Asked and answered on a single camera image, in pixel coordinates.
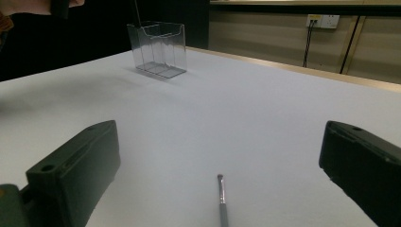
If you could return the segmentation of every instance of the clear plastic container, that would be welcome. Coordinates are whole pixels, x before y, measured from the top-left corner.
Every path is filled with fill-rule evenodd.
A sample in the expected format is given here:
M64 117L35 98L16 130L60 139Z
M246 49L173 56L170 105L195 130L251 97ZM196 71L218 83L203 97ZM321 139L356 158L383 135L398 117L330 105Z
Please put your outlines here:
M127 28L136 68L168 79L186 72L183 25L143 22Z

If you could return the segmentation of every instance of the white tabletop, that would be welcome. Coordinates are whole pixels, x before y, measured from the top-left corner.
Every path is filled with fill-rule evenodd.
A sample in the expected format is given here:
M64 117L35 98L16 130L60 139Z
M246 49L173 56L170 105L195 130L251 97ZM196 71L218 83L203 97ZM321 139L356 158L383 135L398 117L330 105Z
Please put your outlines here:
M375 226L319 168L325 123L401 146L401 94L187 51L174 79L131 52L0 83L0 183L95 123L117 122L122 166L89 227Z

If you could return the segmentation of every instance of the wall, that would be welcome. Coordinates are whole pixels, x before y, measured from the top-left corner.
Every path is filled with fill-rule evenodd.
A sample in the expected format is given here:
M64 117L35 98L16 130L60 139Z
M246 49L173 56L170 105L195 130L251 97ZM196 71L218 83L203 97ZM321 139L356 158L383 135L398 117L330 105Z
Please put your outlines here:
M367 17L347 74L401 83L401 18ZM209 48L267 61L303 65L306 14L211 11ZM309 68L338 73L352 16L337 29L315 28Z
M366 18L347 74L401 84L401 18Z
M307 37L306 17L306 14L212 11L209 48L302 66ZM350 22L350 16L342 16L336 30L313 30L309 68L336 72Z

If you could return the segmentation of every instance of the metal rod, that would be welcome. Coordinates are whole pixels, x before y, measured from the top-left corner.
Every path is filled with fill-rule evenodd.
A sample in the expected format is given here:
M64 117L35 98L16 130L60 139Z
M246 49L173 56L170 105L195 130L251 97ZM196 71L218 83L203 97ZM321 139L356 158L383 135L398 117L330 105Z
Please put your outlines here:
M218 174L218 189L220 194L220 223L221 227L228 227L227 205L225 201L225 188L223 175Z

